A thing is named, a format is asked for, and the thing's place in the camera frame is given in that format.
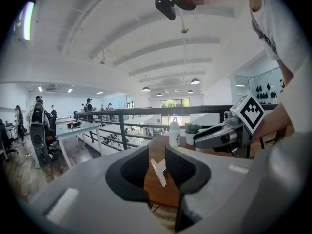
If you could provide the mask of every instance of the metal railing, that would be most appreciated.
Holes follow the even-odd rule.
[[[264,110],[273,110],[277,105],[262,105]],[[80,120],[88,121],[91,123],[101,123],[101,126],[106,125],[106,124],[111,124],[111,125],[120,125],[120,132],[116,131],[111,131],[111,130],[106,130],[106,129],[101,129],[100,131],[103,132],[108,132],[113,135],[121,135],[121,141],[118,141],[114,138],[107,137],[107,136],[100,136],[106,141],[112,141],[119,143],[123,146],[123,149],[126,150],[129,147],[137,147],[138,145],[131,144],[127,142],[126,137],[133,137],[133,138],[141,138],[141,139],[153,139],[153,137],[150,136],[140,136],[140,135],[133,135],[126,133],[125,131],[125,126],[128,127],[147,127],[147,128],[163,128],[163,129],[168,129],[168,125],[149,125],[149,124],[131,124],[131,123],[125,123],[125,120],[128,120],[129,117],[124,117],[124,115],[132,115],[132,116],[144,116],[144,115],[172,115],[172,116],[178,116],[182,114],[212,114],[212,113],[219,113],[219,123],[223,122],[224,119],[224,112],[228,111],[232,106],[200,106],[200,107],[173,107],[173,108],[133,108],[133,109],[116,109],[116,110],[110,110],[109,114],[110,115],[117,115],[118,116],[118,121],[107,121],[102,120],[104,115],[107,115],[107,111],[93,111],[93,112],[76,112],[76,116]],[[98,116],[96,119],[87,119],[89,115],[96,115]],[[93,137],[93,135],[96,135],[96,133],[90,132],[90,137],[92,142],[98,141]],[[118,151],[122,151],[121,148],[117,148],[111,145],[108,145],[105,143],[105,141],[101,141],[101,143],[105,146],[108,146],[110,148],[116,149]]]

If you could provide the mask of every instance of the ceiling light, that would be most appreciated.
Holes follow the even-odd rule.
[[[142,91],[148,92],[148,91],[150,91],[150,88],[149,88],[149,87],[144,87],[144,88],[142,89]]]
[[[196,85],[196,84],[200,84],[199,79],[195,78],[191,81],[191,85]]]
[[[26,12],[24,19],[24,39],[30,41],[30,25],[31,25],[31,15],[33,13],[34,3],[28,2],[26,4]]]

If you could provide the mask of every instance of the wooden table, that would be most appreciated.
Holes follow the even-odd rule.
[[[169,146],[169,136],[156,135],[150,143],[148,143],[150,167],[145,175],[144,190],[147,191],[149,195],[150,203],[171,208],[178,208],[180,199],[180,191],[178,187],[175,185],[171,176],[167,172],[164,173],[167,186],[162,187],[151,165],[152,158],[157,163],[161,162],[165,158],[165,146]],[[180,138],[179,147],[195,151],[195,146],[186,144],[185,137]],[[213,149],[207,149],[204,152],[213,155],[232,157],[231,154],[217,153]]]

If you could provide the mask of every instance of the wooden floor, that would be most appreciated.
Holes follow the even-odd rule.
[[[286,136],[293,134],[293,127],[288,127]],[[275,134],[264,137],[264,141],[275,138]],[[19,153],[9,153],[8,157],[10,160],[2,162],[2,168],[8,183],[16,195],[17,198],[29,202],[33,196],[44,189],[46,185],[51,183],[53,180],[60,177],[69,168],[66,164],[62,152],[56,152],[56,159],[44,169],[35,169],[35,161],[31,156],[25,157],[26,154],[30,153],[32,147],[29,135],[25,137],[26,143],[16,147]],[[274,142],[265,144],[265,147],[273,146]],[[89,146],[84,146],[81,141],[77,141],[74,137],[67,138],[64,140],[64,146],[67,155],[73,165],[88,161],[93,158],[97,158],[100,154]],[[255,156],[261,151],[260,142],[253,143],[251,146],[251,154]],[[176,222],[176,209],[170,209],[166,207],[159,207],[155,211],[155,216],[158,220],[167,227],[170,231],[174,232],[174,226]]]

